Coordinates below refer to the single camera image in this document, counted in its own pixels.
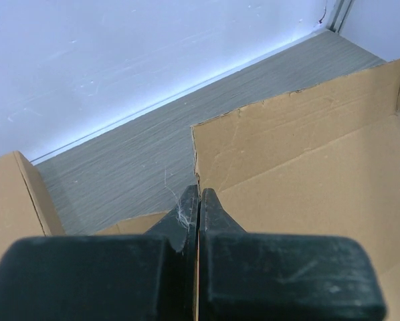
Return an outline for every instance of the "torn cardboard edge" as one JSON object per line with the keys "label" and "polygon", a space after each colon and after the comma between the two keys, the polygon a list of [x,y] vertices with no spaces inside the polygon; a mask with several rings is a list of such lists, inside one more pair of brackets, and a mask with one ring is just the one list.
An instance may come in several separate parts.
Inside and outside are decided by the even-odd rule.
{"label": "torn cardboard edge", "polygon": [[219,116],[210,118],[210,119],[208,119],[208,120],[206,120],[206,121],[204,121],[204,122],[200,122],[200,123],[198,123],[198,124],[192,125],[192,126],[191,126],[191,137],[192,137],[192,139],[193,139],[193,150],[194,150],[194,151],[193,151],[193,152],[194,152],[194,167],[193,167],[193,171],[194,171],[194,173],[195,173],[195,177],[196,177],[196,179],[197,179],[197,184],[198,184],[198,186],[199,186],[199,193],[201,194],[201,191],[203,190],[203,188],[201,187],[201,179],[200,179],[200,172],[199,172],[199,160],[198,160],[198,153],[197,153],[196,142],[195,142],[195,141],[196,141],[196,140],[195,140],[195,129],[196,129],[196,128],[198,128],[198,127],[200,127],[200,126],[207,125],[207,124],[209,124],[209,123],[211,123],[211,122],[215,122],[215,121],[217,121],[218,119],[223,118],[223,117],[225,117],[225,116],[227,116],[227,115],[234,115],[234,114],[240,115],[241,112],[243,112],[244,110],[246,110],[246,109],[248,109],[248,108],[255,108],[255,107],[258,106],[259,104],[261,104],[262,106],[264,106],[264,104],[265,104],[266,102],[270,102],[270,101],[272,101],[272,100],[274,100],[274,99],[276,99],[276,98],[279,98],[279,97],[284,97],[284,96],[289,96],[289,97],[291,97],[292,94],[303,94],[303,93],[307,93],[307,92],[309,92],[309,90],[313,90],[313,89],[315,89],[315,88],[317,88],[317,87],[320,87],[322,84],[326,84],[326,83],[329,83],[329,82],[337,82],[337,81],[340,81],[341,79],[345,79],[345,78],[352,78],[352,77],[354,77],[354,76],[356,76],[356,75],[366,74],[366,73],[369,73],[369,72],[374,71],[374,70],[375,70],[375,71],[379,71],[380,69],[383,69],[383,68],[385,68],[386,66],[387,66],[387,67],[389,67],[389,66],[395,66],[396,69],[399,70],[398,75],[397,75],[397,77],[398,77],[398,79],[399,79],[398,92],[397,92],[397,96],[396,96],[395,103],[394,103],[395,112],[397,112],[398,110],[400,110],[400,59],[399,59],[399,60],[395,60],[394,62],[387,63],[387,64],[382,64],[382,65],[380,65],[380,66],[375,66],[375,67],[373,67],[373,68],[365,69],[365,70],[362,70],[362,71],[359,71],[359,72],[356,72],[356,73],[353,73],[353,74],[340,76],[340,77],[334,78],[334,79],[332,79],[332,80],[329,80],[329,81],[327,81],[327,82],[319,83],[319,84],[313,85],[313,86],[311,86],[311,87],[309,87],[309,88],[303,88],[303,89],[300,89],[300,90],[295,90],[295,91],[293,91],[293,92],[286,92],[286,93],[284,93],[284,94],[280,94],[280,95],[277,95],[277,96],[274,96],[274,97],[271,97],[271,98],[268,98],[268,99],[265,99],[265,100],[261,100],[261,101],[259,101],[259,102],[254,102],[254,103],[251,103],[251,104],[248,104],[248,105],[245,105],[245,106],[236,108],[235,110],[226,112],[226,113],[221,114],[221,115],[219,115]]}

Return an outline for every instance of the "cardboard box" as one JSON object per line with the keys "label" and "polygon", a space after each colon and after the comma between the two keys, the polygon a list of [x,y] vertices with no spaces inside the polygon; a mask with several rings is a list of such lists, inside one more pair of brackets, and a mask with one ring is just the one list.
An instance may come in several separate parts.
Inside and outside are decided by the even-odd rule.
{"label": "cardboard box", "polygon": [[400,60],[193,127],[195,172],[247,231],[342,235],[400,321]]}
{"label": "cardboard box", "polygon": [[19,152],[0,158],[0,259],[17,239],[64,235],[45,185]]}

